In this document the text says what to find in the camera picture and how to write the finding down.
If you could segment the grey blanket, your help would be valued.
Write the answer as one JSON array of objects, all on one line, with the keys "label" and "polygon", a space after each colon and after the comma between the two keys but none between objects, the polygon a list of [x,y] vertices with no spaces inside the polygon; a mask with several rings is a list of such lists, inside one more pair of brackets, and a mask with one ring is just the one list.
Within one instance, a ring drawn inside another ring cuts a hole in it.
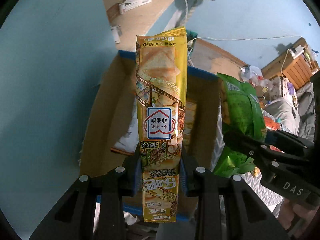
[{"label": "grey blanket", "polygon": [[268,114],[281,123],[291,133],[313,142],[316,130],[315,95],[313,84],[308,82],[298,90],[298,106],[285,98],[278,98],[265,108]]}]

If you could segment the grey chevron fabric ottoman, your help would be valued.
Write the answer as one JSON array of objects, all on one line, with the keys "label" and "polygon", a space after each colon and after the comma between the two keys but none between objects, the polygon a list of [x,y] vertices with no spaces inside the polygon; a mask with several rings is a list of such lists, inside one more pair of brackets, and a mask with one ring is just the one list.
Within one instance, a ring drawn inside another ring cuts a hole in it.
[{"label": "grey chevron fabric ottoman", "polygon": [[[223,141],[223,134],[222,134],[221,106],[219,105],[218,112],[217,112],[216,138],[215,138],[214,150],[212,153],[212,158],[210,161],[210,168],[209,168],[211,171],[213,171],[213,169],[216,167],[224,146],[225,146],[225,143]],[[250,172],[247,172],[245,174],[241,174],[240,176],[252,188],[252,190],[258,195],[258,197],[263,201],[263,203],[269,208],[269,210],[277,218],[279,215],[281,205],[284,201],[284,197],[264,187],[260,183],[260,180],[262,178],[261,174],[253,176]]]}]

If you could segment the golden yellow snack bag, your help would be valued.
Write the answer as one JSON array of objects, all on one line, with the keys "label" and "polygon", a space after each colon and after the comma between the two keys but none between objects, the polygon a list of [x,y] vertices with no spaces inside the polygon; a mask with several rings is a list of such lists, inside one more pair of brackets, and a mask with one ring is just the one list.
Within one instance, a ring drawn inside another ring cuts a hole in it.
[{"label": "golden yellow snack bag", "polygon": [[186,97],[185,27],[138,36],[136,99],[146,222],[176,222]]}]

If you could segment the white orange snack bag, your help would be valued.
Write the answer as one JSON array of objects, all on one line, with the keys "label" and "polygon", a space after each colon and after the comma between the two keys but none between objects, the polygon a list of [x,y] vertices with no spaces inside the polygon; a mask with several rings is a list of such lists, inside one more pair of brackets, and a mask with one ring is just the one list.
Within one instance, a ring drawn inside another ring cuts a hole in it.
[{"label": "white orange snack bag", "polygon": [[124,155],[132,155],[135,153],[138,142],[139,136],[137,119],[132,119],[126,134],[122,136],[113,147],[111,147],[111,151]]}]

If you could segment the green snack bag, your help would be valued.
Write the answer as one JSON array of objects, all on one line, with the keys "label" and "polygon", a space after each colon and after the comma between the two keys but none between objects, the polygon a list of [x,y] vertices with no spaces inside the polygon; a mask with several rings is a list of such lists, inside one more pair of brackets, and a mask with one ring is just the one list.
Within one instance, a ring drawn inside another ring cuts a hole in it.
[{"label": "green snack bag", "polygon": [[[253,86],[236,78],[218,73],[222,117],[222,133],[235,132],[255,140],[263,140],[266,126]],[[253,171],[253,158],[225,145],[213,173],[231,177]]]}]

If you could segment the clear plastic bag pile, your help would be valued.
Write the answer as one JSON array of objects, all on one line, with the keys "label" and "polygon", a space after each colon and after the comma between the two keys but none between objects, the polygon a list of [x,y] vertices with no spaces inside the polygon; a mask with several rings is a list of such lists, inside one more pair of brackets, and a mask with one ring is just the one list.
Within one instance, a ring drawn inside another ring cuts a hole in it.
[{"label": "clear plastic bag pile", "polygon": [[240,76],[244,82],[250,83],[253,86],[272,88],[272,82],[265,79],[260,68],[256,66],[247,65],[242,67]]}]

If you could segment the blue cardboard box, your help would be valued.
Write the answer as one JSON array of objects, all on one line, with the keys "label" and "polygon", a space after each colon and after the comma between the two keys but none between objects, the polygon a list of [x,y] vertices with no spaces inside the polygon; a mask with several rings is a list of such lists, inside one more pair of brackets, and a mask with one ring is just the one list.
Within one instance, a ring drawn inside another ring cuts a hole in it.
[{"label": "blue cardboard box", "polygon": [[[131,112],[136,100],[132,91],[135,74],[135,54],[120,50],[104,73],[95,97],[82,147],[80,173],[98,177],[120,166],[126,157],[111,151],[111,147],[127,132],[132,120]],[[197,104],[191,146],[186,152],[197,163],[208,169],[214,150],[217,112],[220,103],[217,76],[204,70],[189,67],[187,98]],[[188,198],[179,185],[178,219],[190,218],[197,198]],[[142,194],[123,197],[123,208],[142,210]]]}]

